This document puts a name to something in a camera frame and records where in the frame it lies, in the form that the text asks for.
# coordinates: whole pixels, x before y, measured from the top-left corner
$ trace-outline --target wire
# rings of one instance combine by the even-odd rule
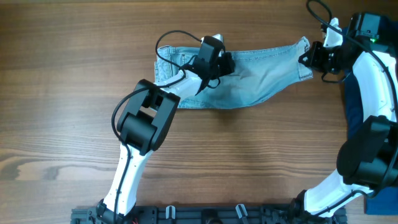
[[[201,42],[201,39],[195,37],[194,35],[192,35],[192,34],[186,32],[186,31],[182,31],[182,30],[171,30],[171,31],[166,32],[166,33],[163,34],[162,36],[160,36],[160,38],[157,40],[156,45],[155,45],[155,52],[156,52],[156,55],[158,56],[158,58],[164,60],[165,62],[170,63],[171,65],[176,66],[179,70],[182,70],[183,76],[182,76],[182,78],[179,78],[178,80],[176,80],[176,81],[174,81],[174,82],[168,83],[167,85],[157,86],[158,88],[168,88],[168,87],[170,87],[170,86],[172,86],[172,85],[174,85],[174,84],[176,84],[176,83],[182,81],[182,80],[187,76],[187,74],[185,73],[185,70],[183,69],[184,66],[186,66],[187,64],[189,64],[194,58],[197,57],[197,55],[194,55],[194,56],[191,57],[191,59],[190,59],[186,64],[184,64],[184,65],[182,65],[182,66],[179,66],[179,65],[177,65],[176,63],[174,63],[174,62],[172,62],[172,61],[170,61],[170,60],[167,60],[166,58],[163,58],[162,56],[159,55],[159,53],[158,53],[158,51],[157,51],[157,48],[158,48],[158,46],[159,46],[159,42],[160,42],[166,35],[169,35],[169,34],[171,34],[171,33],[176,33],[176,32],[183,33],[183,34],[187,34],[187,35],[189,35],[190,37],[194,38],[195,40]],[[130,149],[129,149],[129,146],[128,146],[127,143],[123,140],[123,138],[122,138],[122,137],[120,136],[120,134],[118,133],[118,130],[116,129],[116,125],[115,125],[116,114],[118,113],[120,107],[122,107],[122,105],[123,105],[128,99],[130,99],[130,98],[133,97],[134,95],[136,95],[136,94],[138,94],[138,93],[140,93],[140,92],[146,91],[146,90],[150,90],[150,88],[146,88],[146,87],[145,87],[145,88],[141,88],[141,89],[138,89],[138,90],[134,90],[132,93],[130,93],[130,94],[128,94],[127,96],[125,96],[125,97],[118,103],[118,105],[116,105],[115,109],[113,110],[112,117],[111,117],[111,126],[112,126],[113,133],[114,133],[114,135],[118,138],[118,140],[121,142],[121,144],[122,144],[124,147],[126,147],[126,150],[127,150],[127,161],[126,161],[126,165],[124,166],[123,173],[122,173],[122,176],[121,176],[121,178],[120,178],[119,186],[118,186],[118,189],[116,190],[116,197],[115,197],[115,199],[114,199],[114,210],[113,210],[113,223],[114,223],[114,224],[116,224],[116,213],[117,213],[117,209],[118,209],[118,202],[119,202],[120,190],[121,190],[121,187],[122,187],[122,184],[123,184],[123,181],[124,181],[124,177],[126,176],[126,173],[127,173],[127,170],[128,170],[129,164],[130,164],[130,159],[131,159],[131,151],[130,151]]]
[[[217,78],[217,80],[218,80],[217,86],[211,86],[211,85],[207,85],[207,87],[208,87],[208,88],[212,88],[212,89],[215,89],[215,88],[217,88],[217,87],[220,85],[220,83],[221,83],[221,80],[220,80],[220,78],[219,78],[219,77]]]
[[[311,7],[310,7],[310,2],[317,2],[319,4],[321,4],[329,13],[329,22],[324,21],[321,17],[319,17],[318,15],[316,15]],[[372,55],[372,57],[380,64],[381,68],[383,69],[383,72],[386,73],[387,78],[389,80],[390,86],[391,86],[391,92],[392,92],[392,97],[394,100],[394,112],[395,112],[395,116],[396,119],[398,119],[398,99],[397,99],[397,92],[396,92],[396,88],[395,88],[395,84],[394,81],[392,79],[392,76],[390,74],[390,71],[388,70],[388,68],[384,65],[383,61],[368,47],[366,47],[365,45],[363,45],[362,43],[358,42],[357,40],[354,40],[353,38],[351,38],[348,35],[343,34],[340,30],[336,29],[335,27],[333,27],[332,25],[330,25],[330,21],[331,21],[331,17],[332,17],[332,13],[330,8],[323,2],[321,2],[320,0],[308,0],[306,3],[306,7],[307,10],[309,11],[309,13],[316,18],[318,21],[320,21],[322,24],[326,25],[328,28],[330,28],[331,30],[335,31],[336,33],[340,34],[341,36],[343,36],[343,38],[345,38],[346,40],[356,44],[357,46],[361,47],[365,52],[369,53],[370,55]],[[319,216],[325,212],[329,212],[331,209],[336,208],[337,206],[341,205],[342,203],[344,203],[346,200],[348,200],[350,197],[355,196],[356,194],[360,193],[363,194],[365,197],[369,197],[369,198],[374,198],[377,196],[377,194],[384,188],[386,187],[387,184],[387,179],[389,177],[389,174],[396,162],[396,159],[398,157],[398,148],[396,149],[393,157],[391,158],[391,161],[386,169],[386,172],[384,173],[384,176],[382,178],[381,183],[378,185],[378,187],[374,190],[372,195],[368,195],[365,192],[361,191],[361,190],[355,190],[353,192],[356,192],[355,194],[353,194],[353,192],[349,195],[347,195],[345,198],[343,198],[342,200],[340,200],[338,203],[336,203],[334,206],[327,208],[321,212],[318,212],[317,214],[315,214],[314,216]]]
[[[322,79],[322,81],[325,82],[325,83],[342,84],[342,83],[346,80],[346,78],[349,77],[349,76],[351,75],[351,73],[352,73],[352,72],[350,72],[349,74],[345,75],[343,78],[341,78],[341,79],[338,80],[338,81],[331,81],[331,80],[326,80],[326,79],[325,79],[325,76],[328,74],[328,72],[325,72],[324,74],[322,74],[321,79]]]
[[[198,37],[195,37],[194,35],[188,33],[187,31],[183,31],[183,30],[171,30],[171,31],[168,31],[168,32],[164,33],[163,35],[161,35],[161,36],[159,37],[159,39],[157,40],[156,45],[155,45],[155,53],[156,53],[156,55],[158,56],[158,58],[162,59],[162,60],[165,61],[165,62],[168,62],[168,63],[171,64],[171,65],[176,66],[179,70],[181,70],[181,71],[183,72],[183,75],[182,75],[181,78],[179,78],[178,80],[176,80],[176,81],[174,81],[174,82],[172,82],[172,83],[169,83],[169,84],[166,85],[166,86],[160,86],[160,88],[167,88],[167,87],[170,87],[170,86],[172,86],[172,85],[174,85],[174,84],[176,84],[176,83],[182,81],[182,80],[187,76],[187,74],[185,73],[185,69],[183,69],[182,66],[179,66],[177,63],[174,63],[174,62],[172,62],[172,61],[170,61],[170,60],[167,60],[166,58],[163,58],[162,56],[160,56],[160,54],[159,54],[158,51],[157,51],[157,48],[158,48],[158,46],[159,46],[160,41],[161,41],[165,36],[167,36],[167,35],[169,35],[169,34],[173,34],[173,33],[187,34],[188,36],[190,36],[190,37],[194,38],[195,40],[201,42],[201,39],[199,39]]]

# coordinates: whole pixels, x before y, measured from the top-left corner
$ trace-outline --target black mounting rail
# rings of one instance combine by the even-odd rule
[[[123,223],[132,224],[347,224],[346,210],[341,208],[331,218],[289,221],[289,204],[270,204],[256,207],[177,207],[136,206]],[[96,208],[73,209],[70,224],[103,224]]]

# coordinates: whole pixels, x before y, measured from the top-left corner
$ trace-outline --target denim fabric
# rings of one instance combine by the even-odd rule
[[[310,47],[302,37],[296,44],[264,50],[232,51],[235,72],[220,78],[221,84],[215,88],[205,88],[196,96],[191,96],[178,105],[179,108],[233,109],[262,103],[287,86],[312,78],[312,71],[298,63]],[[179,65],[198,54],[199,48],[171,47],[159,48],[159,54]],[[155,81],[164,81],[176,75],[178,68],[161,60],[155,62]],[[210,81],[216,86],[217,80]]]

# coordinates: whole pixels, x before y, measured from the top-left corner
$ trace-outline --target light blue denim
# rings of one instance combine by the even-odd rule
[[[215,88],[205,88],[178,105],[185,109],[234,109],[262,103],[287,86],[312,78],[312,71],[298,62],[299,56],[310,48],[305,37],[296,44],[264,50],[232,51],[235,72],[220,78]],[[198,54],[196,47],[159,48],[160,56],[179,65]],[[178,72],[178,68],[161,60],[155,62],[155,81],[164,81]],[[217,80],[210,81],[216,86]]]

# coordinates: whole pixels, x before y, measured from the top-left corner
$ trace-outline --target wood grain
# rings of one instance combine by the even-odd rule
[[[398,19],[396,1],[327,3],[343,25],[363,10]],[[111,112],[154,79],[155,42],[172,29],[221,33],[229,50],[321,38],[303,0],[0,5],[0,223],[69,223],[72,208],[106,195],[119,155]],[[182,35],[163,44],[196,46]],[[345,139],[339,86],[319,74],[252,108],[178,110],[138,204],[288,202],[335,168]],[[362,199],[348,213],[398,222],[363,215]]]

